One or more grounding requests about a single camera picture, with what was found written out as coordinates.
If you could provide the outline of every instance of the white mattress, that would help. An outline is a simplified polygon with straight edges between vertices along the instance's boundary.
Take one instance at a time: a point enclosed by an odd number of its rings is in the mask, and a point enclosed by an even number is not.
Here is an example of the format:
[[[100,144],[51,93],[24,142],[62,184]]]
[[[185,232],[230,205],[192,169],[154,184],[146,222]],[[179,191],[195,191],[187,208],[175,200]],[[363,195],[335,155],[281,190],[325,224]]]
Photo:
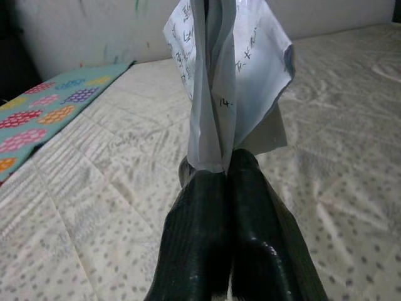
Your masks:
[[[332,300],[401,299],[401,26],[295,43],[289,147],[258,156]],[[135,65],[0,188],[0,300],[142,300],[190,103]]]

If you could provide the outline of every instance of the colorful mat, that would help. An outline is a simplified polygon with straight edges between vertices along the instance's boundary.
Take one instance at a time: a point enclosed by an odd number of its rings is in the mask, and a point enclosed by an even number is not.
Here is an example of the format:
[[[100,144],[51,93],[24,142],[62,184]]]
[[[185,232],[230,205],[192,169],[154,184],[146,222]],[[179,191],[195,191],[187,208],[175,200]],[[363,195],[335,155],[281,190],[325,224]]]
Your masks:
[[[0,107],[0,185],[129,67],[80,68],[41,83]]]

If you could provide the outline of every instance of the paper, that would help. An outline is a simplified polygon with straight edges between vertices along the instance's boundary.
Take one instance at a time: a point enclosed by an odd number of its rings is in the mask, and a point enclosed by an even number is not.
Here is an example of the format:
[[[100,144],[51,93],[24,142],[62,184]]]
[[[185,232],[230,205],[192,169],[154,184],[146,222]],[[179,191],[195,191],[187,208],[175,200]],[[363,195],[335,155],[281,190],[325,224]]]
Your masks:
[[[291,42],[264,0],[208,2],[182,0],[164,35],[192,101],[188,161],[221,172],[244,142],[258,151],[283,145],[281,117],[264,119],[294,70]],[[262,120],[270,134],[258,127],[260,139],[246,139]],[[271,127],[280,142],[266,141]]]

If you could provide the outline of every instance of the shiny rubber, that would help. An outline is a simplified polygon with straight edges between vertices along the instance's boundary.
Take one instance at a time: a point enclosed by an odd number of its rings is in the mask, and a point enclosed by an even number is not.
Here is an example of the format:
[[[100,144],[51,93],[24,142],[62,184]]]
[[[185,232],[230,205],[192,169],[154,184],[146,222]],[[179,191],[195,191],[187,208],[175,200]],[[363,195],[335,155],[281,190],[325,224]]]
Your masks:
[[[232,153],[227,180],[236,233],[233,296],[245,301],[327,300],[293,215],[250,152]]]
[[[166,217],[146,301],[210,301],[227,294],[232,262],[226,175],[195,171],[184,159],[182,190]]]

